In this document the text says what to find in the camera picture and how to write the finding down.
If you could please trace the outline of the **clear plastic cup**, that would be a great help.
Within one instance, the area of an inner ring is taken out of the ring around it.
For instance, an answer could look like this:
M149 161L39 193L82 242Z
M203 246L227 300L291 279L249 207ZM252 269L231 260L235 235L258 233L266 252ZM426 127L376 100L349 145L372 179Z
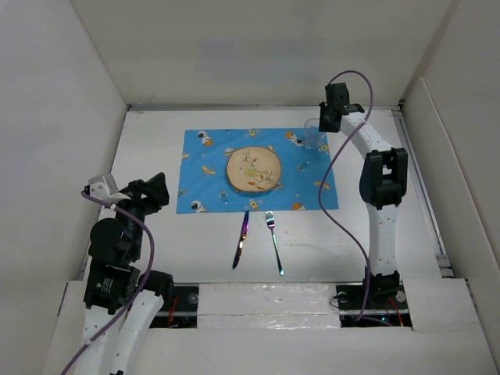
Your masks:
M319 150L323 147L326 134L321 132L320 119L311 118L304 123L304 144L305 147Z

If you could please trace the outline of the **blue space-print cloth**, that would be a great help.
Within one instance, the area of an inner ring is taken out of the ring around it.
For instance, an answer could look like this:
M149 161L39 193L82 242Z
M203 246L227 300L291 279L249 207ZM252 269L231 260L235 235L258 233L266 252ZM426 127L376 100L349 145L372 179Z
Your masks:
M229 156L249 146L269 148L280 158L282 174L273 190L244 193L229 184ZM177 213L338 209L334 175L327 171L329 164L327 140L319 150L307 148L302 128L187 130Z

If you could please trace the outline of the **beige bird-pattern plate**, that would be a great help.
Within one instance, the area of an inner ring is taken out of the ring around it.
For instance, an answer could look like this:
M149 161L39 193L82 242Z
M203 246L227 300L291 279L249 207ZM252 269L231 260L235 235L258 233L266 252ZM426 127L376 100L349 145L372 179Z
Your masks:
M244 193L273 190L280 182L282 164L278 155L262 146L249 146L234 151L227 160L229 184Z

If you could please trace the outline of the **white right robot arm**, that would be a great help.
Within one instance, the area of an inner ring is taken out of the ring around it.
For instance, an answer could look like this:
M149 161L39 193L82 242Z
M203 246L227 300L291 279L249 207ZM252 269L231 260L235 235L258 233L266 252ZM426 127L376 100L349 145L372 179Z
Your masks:
M362 306L377 308L400 287L395 227L398 207L407 192L408 153L378 134L366 118L371 111L350 102L345 83L329 83L325 92L326 101L320 103L320 131L342 132L364 158L359 193L369 217L370 249L363 253L365 276L356 297Z

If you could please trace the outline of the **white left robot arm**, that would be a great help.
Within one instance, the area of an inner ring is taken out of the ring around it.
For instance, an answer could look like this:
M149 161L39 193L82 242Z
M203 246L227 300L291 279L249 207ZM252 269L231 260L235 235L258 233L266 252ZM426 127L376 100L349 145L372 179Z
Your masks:
M115 215L91 228L82 344L62 373L125 374L156 314L174 300L173 276L152 268L155 240L145 225L169 204L166 178L157 173L119 189L107 173L81 195Z

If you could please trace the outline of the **iridescent knife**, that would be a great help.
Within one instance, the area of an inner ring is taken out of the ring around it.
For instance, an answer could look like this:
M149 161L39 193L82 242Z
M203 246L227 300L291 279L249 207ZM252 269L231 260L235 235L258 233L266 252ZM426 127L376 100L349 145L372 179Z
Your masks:
M241 253L242 253L242 250L243 250L243 245L244 245L244 242L246 240L247 233L248 233L248 222L249 222L249 211L246 210L245 214L244 214L243 222L242 222L242 225L241 225L241 232L240 232L240 235L239 235L239 239L238 239L238 243L237 243L237 248L236 248L236 251L235 251L235 254L234 254L234 260L233 260L233 263L232 263L232 269L233 270L237 268L238 263L239 263L240 258L241 258Z

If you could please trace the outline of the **iridescent fork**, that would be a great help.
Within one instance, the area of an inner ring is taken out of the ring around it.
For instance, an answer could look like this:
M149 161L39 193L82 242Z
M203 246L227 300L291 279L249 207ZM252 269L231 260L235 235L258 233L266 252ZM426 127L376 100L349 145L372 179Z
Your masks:
M277 259L278 272L281 276L283 276L284 275L284 268L283 268L281 260L280 260L280 255L279 255L279 251L278 251L278 247L277 247L277 239L276 239L276 235L274 233L275 219L274 219L274 214L272 211L266 211L266 225L271 233L271 238L273 241L273 248L274 248L275 256Z

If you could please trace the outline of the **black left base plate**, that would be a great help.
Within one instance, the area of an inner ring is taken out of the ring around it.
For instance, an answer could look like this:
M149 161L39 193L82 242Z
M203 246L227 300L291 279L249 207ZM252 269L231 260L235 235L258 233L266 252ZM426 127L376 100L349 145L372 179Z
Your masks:
M153 318L151 328L189 329L198 325L198 284L175 284L173 297Z

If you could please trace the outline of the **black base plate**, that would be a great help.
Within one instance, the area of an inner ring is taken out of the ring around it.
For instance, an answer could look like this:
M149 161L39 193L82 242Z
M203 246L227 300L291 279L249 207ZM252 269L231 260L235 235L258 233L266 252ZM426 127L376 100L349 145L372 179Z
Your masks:
M363 307L365 288L360 283L337 284L330 306L339 313L341 328L408 327L411 328L409 305L403 284L395 292L368 297Z
M173 297L153 318L151 328L189 329L198 325L198 284L175 284Z

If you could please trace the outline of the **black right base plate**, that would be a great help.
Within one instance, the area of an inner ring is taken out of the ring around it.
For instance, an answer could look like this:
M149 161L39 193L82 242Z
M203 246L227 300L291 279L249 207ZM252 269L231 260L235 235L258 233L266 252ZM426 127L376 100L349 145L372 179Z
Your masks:
M411 328L409 305L403 284L395 292L368 297L363 307L365 288L360 283L337 284L330 306L339 313L341 328L408 327Z

